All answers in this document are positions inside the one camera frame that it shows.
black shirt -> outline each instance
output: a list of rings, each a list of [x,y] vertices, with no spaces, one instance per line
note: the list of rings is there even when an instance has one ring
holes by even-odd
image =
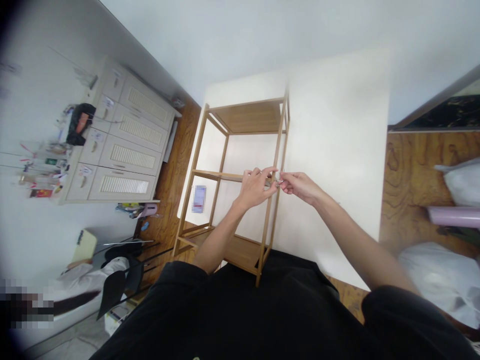
[[[316,263],[272,251],[255,276],[165,265],[91,359],[478,359],[428,301],[394,286],[363,300],[362,325]]]

wooden floor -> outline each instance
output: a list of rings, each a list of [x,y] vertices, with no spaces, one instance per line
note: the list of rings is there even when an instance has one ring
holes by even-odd
[[[390,133],[387,137],[380,242],[394,255],[433,241],[470,258],[475,246],[437,233],[427,206],[453,206],[443,174],[435,165],[453,166],[480,157],[480,132]]]
[[[154,248],[154,251],[147,251],[143,254],[144,257],[174,246],[179,225],[177,210],[200,111],[201,107],[189,97],[185,107],[180,111],[182,118],[177,119],[178,129],[170,160],[162,166],[156,189],[156,198],[161,200],[158,213],[162,217],[149,217],[148,229],[140,233],[143,240],[154,240],[161,245]],[[438,242],[465,256],[478,255],[479,251],[474,246],[451,236],[439,235],[436,232],[437,226],[428,221],[423,207],[452,204],[442,174],[433,169],[434,165],[456,165],[479,156],[478,132],[388,134],[380,243],[396,256],[408,246],[424,241]],[[152,263],[157,265],[157,268],[147,273],[147,280],[154,282],[165,263],[169,261],[191,263],[194,257],[195,249],[188,250],[176,258],[166,253]],[[337,287],[342,303],[363,323],[361,303],[368,292],[337,279],[331,277],[329,279]]]

bamboo shelving unit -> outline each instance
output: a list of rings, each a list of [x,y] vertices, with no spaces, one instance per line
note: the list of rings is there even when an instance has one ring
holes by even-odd
[[[205,171],[197,169],[197,162],[199,159],[200,148],[202,146],[202,140],[205,132],[205,125],[207,121],[210,121],[217,129],[225,136],[225,142],[223,145],[223,154],[221,157],[220,168],[218,172]],[[227,153],[227,147],[229,144],[230,136],[238,135],[265,135],[276,134],[276,149],[273,159],[273,166],[283,171],[285,162],[285,152],[287,149],[287,140],[289,136],[290,128],[290,103],[288,91],[285,92],[283,98],[269,99],[258,102],[250,102],[243,104],[236,104],[231,106],[222,106],[210,108],[208,104],[205,105],[203,117],[200,123],[200,130],[198,134],[198,140],[193,154],[192,167],[189,174],[187,193],[183,201],[183,208],[180,217],[180,224],[178,226],[177,237],[175,239],[175,245],[173,250],[173,256],[177,256],[182,252],[189,250],[193,247],[200,247],[207,239],[211,231],[215,228],[212,225],[214,218],[215,207],[217,204],[217,197],[219,193],[219,187],[221,181],[233,181],[242,182],[242,174],[230,174],[223,173],[225,155]],[[280,144],[282,134],[285,134],[285,141],[282,149],[282,161],[281,166],[278,166]],[[215,195],[213,198],[213,205],[210,213],[210,219],[208,223],[204,223],[195,227],[184,229],[185,218],[189,207],[190,192],[192,191],[192,185],[194,177],[201,177],[216,181]],[[271,179],[266,180],[265,186],[270,186],[271,181],[275,181],[276,174],[272,173]],[[233,235],[230,241],[229,247],[225,255],[225,261],[256,275],[255,286],[259,286],[260,278],[262,275],[262,268],[267,261],[269,253],[272,249],[275,222],[277,218],[277,210],[279,206],[280,194],[276,196],[275,204],[273,207],[273,223],[270,235],[270,242],[267,244],[267,233],[269,227],[270,211],[272,208],[272,197],[267,200],[265,221],[263,225],[263,234],[261,242],[254,241],[252,239]]]

hand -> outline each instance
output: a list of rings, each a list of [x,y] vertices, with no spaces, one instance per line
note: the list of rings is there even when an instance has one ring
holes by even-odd
[[[265,181],[271,177],[271,172],[277,172],[278,169],[271,166],[266,167],[262,171],[258,167],[253,171],[245,170],[241,181],[240,195],[233,202],[234,205],[240,207],[243,211],[247,211],[257,205],[263,203],[277,191],[277,182],[272,181],[268,190],[265,190]]]
[[[281,172],[280,187],[285,194],[294,194],[309,205],[315,205],[326,193],[304,172]]]

pink object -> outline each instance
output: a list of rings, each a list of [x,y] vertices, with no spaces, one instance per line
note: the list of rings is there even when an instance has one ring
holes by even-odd
[[[158,210],[158,207],[157,207],[157,204],[154,203],[154,202],[147,202],[145,204],[145,208],[143,209],[143,211],[140,213],[140,215],[138,215],[136,217],[136,219],[138,218],[143,218],[143,217],[147,217],[149,215],[153,215],[153,214],[156,214],[157,213],[157,210]]]
[[[480,207],[429,206],[428,215],[437,225],[480,228]]]

